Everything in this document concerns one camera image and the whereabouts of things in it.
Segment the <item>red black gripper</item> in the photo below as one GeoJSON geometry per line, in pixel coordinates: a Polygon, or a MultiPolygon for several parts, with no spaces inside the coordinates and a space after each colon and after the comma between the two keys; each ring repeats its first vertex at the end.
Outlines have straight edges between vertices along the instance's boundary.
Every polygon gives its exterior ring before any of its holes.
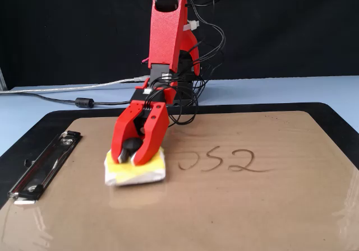
{"type": "Polygon", "coordinates": [[[114,126],[111,143],[114,162],[127,162],[132,157],[132,163],[141,166],[151,160],[169,126],[167,104],[164,88],[135,90],[129,106],[114,126]],[[142,117],[143,110],[149,111],[146,121],[142,117]]]}

